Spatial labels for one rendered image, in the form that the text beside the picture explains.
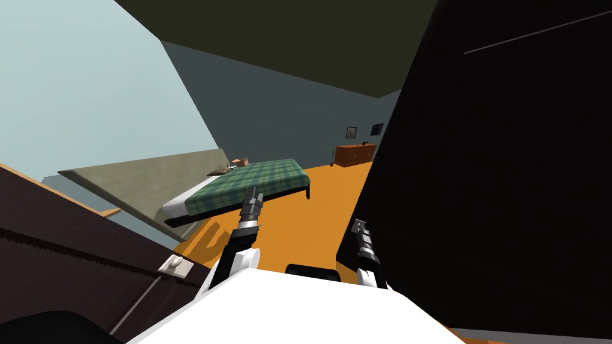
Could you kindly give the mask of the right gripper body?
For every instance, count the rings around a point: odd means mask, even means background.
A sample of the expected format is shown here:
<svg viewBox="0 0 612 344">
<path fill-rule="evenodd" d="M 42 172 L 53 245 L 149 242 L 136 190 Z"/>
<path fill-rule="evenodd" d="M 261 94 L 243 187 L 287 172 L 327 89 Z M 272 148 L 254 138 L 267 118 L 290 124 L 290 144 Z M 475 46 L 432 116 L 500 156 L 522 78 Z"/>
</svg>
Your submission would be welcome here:
<svg viewBox="0 0 612 344">
<path fill-rule="evenodd" d="M 378 257 L 374 252 L 373 242 L 369 231 L 361 229 L 358 231 L 358 256 L 366 259 L 378 261 Z"/>
</svg>

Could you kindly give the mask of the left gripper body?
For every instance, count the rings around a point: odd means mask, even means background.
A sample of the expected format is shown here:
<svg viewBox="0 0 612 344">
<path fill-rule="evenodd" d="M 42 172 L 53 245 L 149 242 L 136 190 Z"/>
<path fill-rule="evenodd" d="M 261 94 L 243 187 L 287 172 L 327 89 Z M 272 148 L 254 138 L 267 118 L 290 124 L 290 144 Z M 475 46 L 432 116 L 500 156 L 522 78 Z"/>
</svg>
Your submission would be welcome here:
<svg viewBox="0 0 612 344">
<path fill-rule="evenodd" d="M 243 201 L 241 207 L 239 222 L 257 222 L 263 206 L 263 196 L 247 198 Z"/>
</svg>

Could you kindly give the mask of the bed with green plaid blanket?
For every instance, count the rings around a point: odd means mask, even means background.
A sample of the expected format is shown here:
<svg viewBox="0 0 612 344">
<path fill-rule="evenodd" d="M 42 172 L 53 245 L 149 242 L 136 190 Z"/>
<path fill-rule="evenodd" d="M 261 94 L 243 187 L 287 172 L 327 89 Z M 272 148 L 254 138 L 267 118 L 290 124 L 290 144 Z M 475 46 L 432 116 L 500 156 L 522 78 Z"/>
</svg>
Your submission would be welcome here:
<svg viewBox="0 0 612 344">
<path fill-rule="evenodd" d="M 209 176 L 205 181 L 171 199 L 161 207 L 171 228 L 215 217 L 238 210 L 252 188 L 268 201 L 305 192 L 310 199 L 311 180 L 293 159 L 257 162 L 245 167 L 234 167 L 220 176 Z"/>
</svg>

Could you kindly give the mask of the brown wooden dresser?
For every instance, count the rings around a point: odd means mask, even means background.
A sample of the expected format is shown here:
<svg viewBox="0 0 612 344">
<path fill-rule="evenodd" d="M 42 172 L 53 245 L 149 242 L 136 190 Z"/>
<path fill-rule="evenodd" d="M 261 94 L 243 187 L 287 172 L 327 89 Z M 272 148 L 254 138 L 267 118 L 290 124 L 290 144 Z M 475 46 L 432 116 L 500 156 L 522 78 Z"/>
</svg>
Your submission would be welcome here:
<svg viewBox="0 0 612 344">
<path fill-rule="evenodd" d="M 371 162 L 376 148 L 376 144 L 337 146 L 333 163 L 340 167 L 350 167 Z"/>
</svg>

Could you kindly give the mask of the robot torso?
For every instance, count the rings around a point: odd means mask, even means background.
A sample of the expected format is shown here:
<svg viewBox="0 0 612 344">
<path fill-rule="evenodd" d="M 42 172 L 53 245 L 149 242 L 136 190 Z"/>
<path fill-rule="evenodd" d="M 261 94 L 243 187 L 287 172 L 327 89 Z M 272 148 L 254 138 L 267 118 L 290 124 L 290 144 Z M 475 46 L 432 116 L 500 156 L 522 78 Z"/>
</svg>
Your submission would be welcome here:
<svg viewBox="0 0 612 344">
<path fill-rule="evenodd" d="M 247 268 L 128 344 L 464 344 L 402 294 Z"/>
</svg>

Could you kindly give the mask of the black cupboard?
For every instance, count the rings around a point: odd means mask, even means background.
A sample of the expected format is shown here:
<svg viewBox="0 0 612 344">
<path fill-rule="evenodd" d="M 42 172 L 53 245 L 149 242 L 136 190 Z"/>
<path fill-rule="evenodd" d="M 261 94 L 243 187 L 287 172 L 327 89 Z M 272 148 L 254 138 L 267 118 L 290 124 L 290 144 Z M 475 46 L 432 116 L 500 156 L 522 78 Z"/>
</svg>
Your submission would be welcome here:
<svg viewBox="0 0 612 344">
<path fill-rule="evenodd" d="M 612 341 L 612 0 L 436 0 L 352 219 L 448 327 Z"/>
</svg>

